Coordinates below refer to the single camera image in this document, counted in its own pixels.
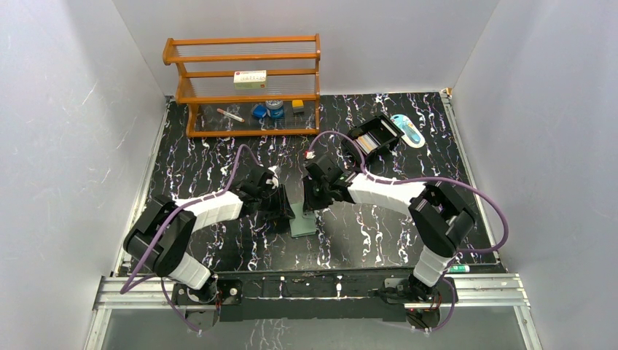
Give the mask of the mint green card holder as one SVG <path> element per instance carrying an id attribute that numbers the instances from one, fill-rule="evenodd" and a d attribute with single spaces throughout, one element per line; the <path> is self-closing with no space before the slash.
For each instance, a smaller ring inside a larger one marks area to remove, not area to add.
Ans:
<path id="1" fill-rule="evenodd" d="M 302 203 L 291 205 L 294 218 L 289 220 L 290 236 L 299 238 L 313 235 L 317 231 L 317 219 L 314 211 L 304 211 Z"/>

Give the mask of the black card storage box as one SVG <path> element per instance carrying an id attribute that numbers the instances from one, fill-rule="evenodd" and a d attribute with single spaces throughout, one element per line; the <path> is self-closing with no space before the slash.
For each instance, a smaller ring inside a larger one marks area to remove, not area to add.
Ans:
<path id="1" fill-rule="evenodd" d="M 356 163 L 361 162 L 355 145 L 361 150 L 365 164 L 370 164 L 375 158 L 390 152 L 399 143 L 404 133 L 384 115 L 369 118 L 355 125 L 347 132 L 348 141 L 341 141 L 342 148 L 352 156 Z"/>

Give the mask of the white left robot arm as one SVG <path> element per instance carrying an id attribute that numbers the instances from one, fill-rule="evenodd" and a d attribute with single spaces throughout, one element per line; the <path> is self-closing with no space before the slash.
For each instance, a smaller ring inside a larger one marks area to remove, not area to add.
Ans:
<path id="1" fill-rule="evenodd" d="M 210 303 L 218 285 L 214 273 L 188 253 L 192 234 L 253 214 L 261 214 L 266 220 L 293 219 L 285 187 L 279 181 L 280 172 L 278 166 L 256 166 L 236 179 L 227 192 L 211 199 L 175 201 L 160 195 L 130 229 L 123 249 L 133 258 L 144 257 L 144 266 L 156 276 L 189 287 L 197 302 Z"/>

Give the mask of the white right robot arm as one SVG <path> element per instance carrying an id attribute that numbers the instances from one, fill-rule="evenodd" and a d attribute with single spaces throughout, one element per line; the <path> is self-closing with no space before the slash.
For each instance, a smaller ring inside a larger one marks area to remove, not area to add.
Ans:
<path id="1" fill-rule="evenodd" d="M 335 202 L 380 206 L 411 218 L 423 249 L 403 287 L 386 287 L 387 299 L 428 302 L 462 241 L 476 225 L 474 212 L 445 180 L 399 183 L 359 170 L 343 170 L 323 155 L 305 164 L 304 211 Z"/>

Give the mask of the stack of cards in box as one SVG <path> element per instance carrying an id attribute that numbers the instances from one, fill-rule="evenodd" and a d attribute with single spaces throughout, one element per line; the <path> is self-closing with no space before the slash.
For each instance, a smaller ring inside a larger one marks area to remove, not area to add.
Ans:
<path id="1" fill-rule="evenodd" d="M 384 147 L 391 149 L 393 143 L 397 143 L 398 140 L 399 134 L 385 120 L 375 118 L 359 126 L 359 135 L 355 142 L 364 154 L 368 155 Z"/>

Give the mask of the yellow black sponge block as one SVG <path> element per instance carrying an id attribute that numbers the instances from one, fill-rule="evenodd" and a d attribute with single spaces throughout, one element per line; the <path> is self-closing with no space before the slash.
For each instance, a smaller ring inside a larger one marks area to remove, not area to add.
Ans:
<path id="1" fill-rule="evenodd" d="M 292 100 L 292 111 L 294 114 L 304 114 L 305 113 L 305 103 L 303 100 Z"/>

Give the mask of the blue square lid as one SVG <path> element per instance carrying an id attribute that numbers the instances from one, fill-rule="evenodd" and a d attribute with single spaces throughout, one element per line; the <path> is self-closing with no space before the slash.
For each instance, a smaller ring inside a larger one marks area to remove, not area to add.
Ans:
<path id="1" fill-rule="evenodd" d="M 251 109 L 251 116 L 256 119 L 264 119 L 267 116 L 267 108 L 263 105 L 254 105 Z"/>

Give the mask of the blue round jar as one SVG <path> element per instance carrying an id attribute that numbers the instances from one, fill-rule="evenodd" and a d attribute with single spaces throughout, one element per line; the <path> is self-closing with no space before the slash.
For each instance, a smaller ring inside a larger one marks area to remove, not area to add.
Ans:
<path id="1" fill-rule="evenodd" d="M 273 119 L 281 119 L 284 117 L 284 107 L 282 100 L 268 100 L 265 102 L 267 114 Z"/>

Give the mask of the red white pen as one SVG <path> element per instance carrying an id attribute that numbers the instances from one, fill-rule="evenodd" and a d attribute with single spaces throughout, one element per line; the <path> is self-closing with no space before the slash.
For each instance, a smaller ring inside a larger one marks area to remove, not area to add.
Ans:
<path id="1" fill-rule="evenodd" d="M 240 117 L 240 116 L 238 116 L 238 115 L 236 115 L 236 114 L 233 114 L 233 113 L 227 112 L 226 110 L 223 110 L 223 109 L 217 109 L 217 112 L 218 112 L 218 113 L 220 113 L 220 114 L 222 114 L 222 115 L 224 115 L 224 116 L 225 116 L 225 117 L 227 117 L 227 118 L 230 118 L 231 120 L 236 120 L 236 121 L 238 121 L 238 122 L 240 122 L 240 123 L 244 123 L 244 122 L 245 122 L 245 120 L 244 120 L 242 117 Z"/>

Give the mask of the blue white packaged tool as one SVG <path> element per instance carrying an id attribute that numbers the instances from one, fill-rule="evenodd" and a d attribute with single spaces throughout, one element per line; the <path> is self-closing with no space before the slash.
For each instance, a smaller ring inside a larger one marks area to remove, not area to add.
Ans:
<path id="1" fill-rule="evenodd" d="M 409 147 L 420 149 L 425 146 L 426 140 L 408 116 L 395 114 L 390 120 L 402 131 L 402 139 Z"/>

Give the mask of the orange wooden shelf rack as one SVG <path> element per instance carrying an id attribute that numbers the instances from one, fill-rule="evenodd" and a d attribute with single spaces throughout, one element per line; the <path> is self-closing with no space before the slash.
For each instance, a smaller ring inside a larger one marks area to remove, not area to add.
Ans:
<path id="1" fill-rule="evenodd" d="M 167 39 L 176 103 L 191 138 L 295 136 L 320 132 L 319 34 Z"/>

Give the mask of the white medicine box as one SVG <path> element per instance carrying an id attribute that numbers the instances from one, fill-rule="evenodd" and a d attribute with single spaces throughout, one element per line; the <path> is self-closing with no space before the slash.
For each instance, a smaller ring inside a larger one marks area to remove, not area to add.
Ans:
<path id="1" fill-rule="evenodd" d="M 267 71 L 236 71 L 233 84 L 236 90 L 264 89 L 267 87 Z"/>

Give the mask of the green white marker pen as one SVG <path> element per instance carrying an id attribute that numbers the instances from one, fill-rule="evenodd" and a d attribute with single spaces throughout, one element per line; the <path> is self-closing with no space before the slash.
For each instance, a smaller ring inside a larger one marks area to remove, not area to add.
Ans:
<path id="1" fill-rule="evenodd" d="M 471 267 L 469 265 L 452 265 L 449 268 L 449 273 L 470 273 Z"/>

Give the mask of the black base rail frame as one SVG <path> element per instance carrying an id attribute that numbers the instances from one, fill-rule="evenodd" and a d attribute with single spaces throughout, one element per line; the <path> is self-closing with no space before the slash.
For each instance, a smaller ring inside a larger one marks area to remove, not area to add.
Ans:
<path id="1" fill-rule="evenodd" d="M 454 276 L 426 287 L 410 267 L 239 271 L 221 272 L 201 290 L 177 284 L 172 301 L 189 312 L 215 311 L 221 322 L 382 319 L 433 327 L 449 307 L 464 304 L 464 290 Z"/>

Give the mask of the silver aluminium rail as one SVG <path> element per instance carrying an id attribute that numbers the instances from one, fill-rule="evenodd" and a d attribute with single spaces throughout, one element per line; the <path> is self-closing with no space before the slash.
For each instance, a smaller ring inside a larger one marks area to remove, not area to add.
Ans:
<path id="1" fill-rule="evenodd" d="M 182 310 L 203 311 L 216 305 L 245 306 L 250 302 L 343 302 L 384 301 L 386 287 L 403 287 L 401 273 L 379 271 L 318 271 L 221 274 L 218 297 L 200 302 L 194 292 L 173 281 L 150 279 L 125 294 L 124 278 L 105 277 L 100 283 L 94 308 L 156 309 L 174 303 Z M 430 300 L 398 299 L 408 308 L 442 306 L 529 306 L 521 278 L 516 273 L 464 273 L 448 275 L 437 285 Z"/>

